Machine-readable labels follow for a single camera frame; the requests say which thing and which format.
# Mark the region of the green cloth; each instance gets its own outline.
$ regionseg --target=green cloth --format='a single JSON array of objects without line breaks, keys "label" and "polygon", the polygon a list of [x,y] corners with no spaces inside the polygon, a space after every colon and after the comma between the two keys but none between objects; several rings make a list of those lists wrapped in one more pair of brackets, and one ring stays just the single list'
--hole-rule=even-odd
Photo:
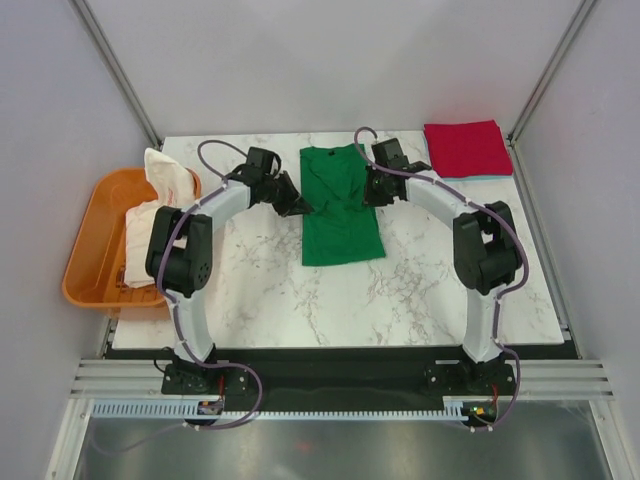
[{"label": "green cloth", "polygon": [[365,165],[354,145],[300,150],[302,197],[314,209],[302,220],[302,265],[385,256],[375,209],[362,205]]}]

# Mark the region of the white cloth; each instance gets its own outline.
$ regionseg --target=white cloth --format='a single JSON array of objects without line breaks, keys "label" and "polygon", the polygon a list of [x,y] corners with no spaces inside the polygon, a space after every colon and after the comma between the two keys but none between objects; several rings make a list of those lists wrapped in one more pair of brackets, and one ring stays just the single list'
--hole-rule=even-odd
[{"label": "white cloth", "polygon": [[163,205],[183,208],[195,200],[193,176],[171,157],[147,148],[144,152],[144,170],[158,199],[127,211],[124,283],[131,288],[153,283],[153,278],[145,271],[144,263],[158,208]]}]

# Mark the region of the red cloth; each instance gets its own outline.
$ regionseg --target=red cloth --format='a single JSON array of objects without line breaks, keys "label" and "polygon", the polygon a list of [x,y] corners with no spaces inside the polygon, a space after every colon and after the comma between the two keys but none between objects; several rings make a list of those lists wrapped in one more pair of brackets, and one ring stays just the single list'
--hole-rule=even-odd
[{"label": "red cloth", "polygon": [[424,126],[431,166],[443,178],[511,175],[511,158],[498,124],[486,122]]}]

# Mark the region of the marble surface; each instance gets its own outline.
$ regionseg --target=marble surface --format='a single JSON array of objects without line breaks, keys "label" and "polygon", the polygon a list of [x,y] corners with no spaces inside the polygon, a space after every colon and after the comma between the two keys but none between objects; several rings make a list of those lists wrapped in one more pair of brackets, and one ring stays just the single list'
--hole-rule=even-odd
[{"label": "marble surface", "polygon": [[[428,162],[422,132],[397,137],[410,161]],[[352,133],[169,137],[163,151],[196,171],[203,192],[219,184],[199,162],[196,147],[219,138],[243,150],[279,153],[300,188],[299,150],[352,142]],[[363,135],[365,143],[371,139]],[[242,157],[220,145],[206,159],[228,172]],[[456,181],[478,202],[507,202],[531,262],[531,277],[505,300],[500,338],[510,344],[557,344],[562,334],[540,262],[511,178]],[[302,219],[280,218],[269,205],[236,215],[214,237],[214,273],[206,287],[210,332],[219,348],[456,345],[466,328],[466,295],[453,269],[451,231],[426,210],[397,202],[377,209],[387,257],[334,267],[301,265]],[[173,327],[157,310],[123,310],[114,348],[173,345]]]}]

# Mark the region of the orange plastic bin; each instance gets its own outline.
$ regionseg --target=orange plastic bin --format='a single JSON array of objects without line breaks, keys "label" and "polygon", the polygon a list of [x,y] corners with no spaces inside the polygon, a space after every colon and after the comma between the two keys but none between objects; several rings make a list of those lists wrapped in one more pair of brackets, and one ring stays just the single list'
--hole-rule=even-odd
[{"label": "orange plastic bin", "polygon": [[[200,197],[200,179],[194,178]],[[64,296],[79,307],[117,313],[123,307],[164,304],[155,285],[129,288],[124,283],[125,215],[157,199],[144,168],[123,168],[104,177],[91,195],[62,281]]]}]

